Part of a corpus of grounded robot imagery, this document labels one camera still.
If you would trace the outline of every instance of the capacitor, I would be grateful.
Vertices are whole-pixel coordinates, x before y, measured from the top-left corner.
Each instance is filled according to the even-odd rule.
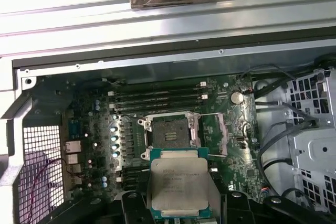
[[[238,91],[232,93],[231,101],[234,104],[241,104],[244,101],[244,95]]]
[[[113,152],[112,157],[116,158],[120,155],[120,152]]]
[[[117,130],[118,130],[118,127],[112,127],[112,128],[110,129],[111,132],[116,132]]]
[[[118,148],[119,148],[119,144],[113,144],[113,145],[112,145],[112,150],[115,151],[115,150],[118,149]]]
[[[111,137],[111,141],[114,142],[114,141],[116,141],[116,140],[118,140],[118,136],[112,136],[112,137]]]

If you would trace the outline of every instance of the screw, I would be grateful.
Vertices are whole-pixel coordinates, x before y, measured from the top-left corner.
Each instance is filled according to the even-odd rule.
[[[271,201],[274,204],[280,204],[281,203],[281,199],[279,199],[279,198],[272,198]]]
[[[240,198],[242,195],[241,195],[241,193],[234,192],[234,193],[232,193],[232,196],[235,197],[235,198]]]

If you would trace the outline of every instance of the ram slot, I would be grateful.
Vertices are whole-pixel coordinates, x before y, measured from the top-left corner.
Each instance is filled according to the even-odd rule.
[[[153,87],[152,89],[147,90],[139,90],[136,91],[129,91],[129,92],[116,92],[116,95],[119,97],[136,97],[139,95],[151,95],[153,93],[160,93],[160,92],[181,92],[181,91],[197,91],[202,90],[207,87],[190,87],[190,86],[179,86],[177,87],[164,87],[164,88],[156,88]]]
[[[179,98],[160,98],[160,99],[151,99],[146,101],[137,101],[137,102],[130,102],[130,103],[115,103],[116,109],[123,109],[123,108],[138,108],[138,107],[152,107],[156,104],[170,104],[170,103],[177,103],[177,102],[194,102],[200,100],[200,96],[195,97],[179,97]]]
[[[120,97],[116,95],[114,99],[115,102],[127,102],[127,101],[134,101],[134,100],[145,100],[147,98],[162,98],[162,97],[180,97],[182,95],[200,95],[202,92],[197,92],[195,90],[191,91],[179,91],[179,92],[151,92],[146,95],[139,95],[139,96],[128,96],[128,97]]]
[[[162,100],[168,100],[168,99],[179,99],[181,97],[184,97],[184,98],[188,98],[188,97],[194,97],[194,98],[198,98],[200,97],[201,94],[176,94],[176,95],[170,95],[169,93],[168,94],[162,94],[162,95],[152,95],[152,96],[149,96],[147,98],[143,97],[143,98],[140,98],[140,99],[135,99],[135,100],[124,100],[124,101],[119,101],[119,99],[113,99],[112,102],[114,102],[115,104],[133,104],[133,103],[140,103],[140,102],[147,102],[147,101],[162,101]]]
[[[198,109],[201,105],[203,105],[203,102],[197,101],[194,103],[184,104],[184,105],[166,104],[165,106],[161,106],[161,107],[152,106],[149,108],[132,108],[132,109],[127,109],[127,110],[116,110],[116,113],[117,114],[167,113],[167,112],[174,112],[174,111],[180,111],[180,110],[194,110],[194,109]]]

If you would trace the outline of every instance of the ventilation holes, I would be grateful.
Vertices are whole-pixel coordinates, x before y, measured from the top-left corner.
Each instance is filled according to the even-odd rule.
[[[304,179],[302,180],[302,184],[304,194],[306,194],[313,202],[321,204],[320,188]]]
[[[332,204],[336,203],[336,179],[324,176],[325,190],[323,190],[324,204],[331,210]]]
[[[317,83],[316,77],[292,81],[293,88],[290,89],[291,105],[307,114],[328,114],[330,113],[327,100],[327,93],[324,91],[325,83]],[[294,123],[302,121],[296,113],[293,114]]]
[[[59,126],[26,127],[23,130],[25,164],[19,180],[19,222],[28,223],[32,186],[37,174],[61,157]],[[37,178],[31,224],[38,223],[64,202],[62,163],[50,164]]]

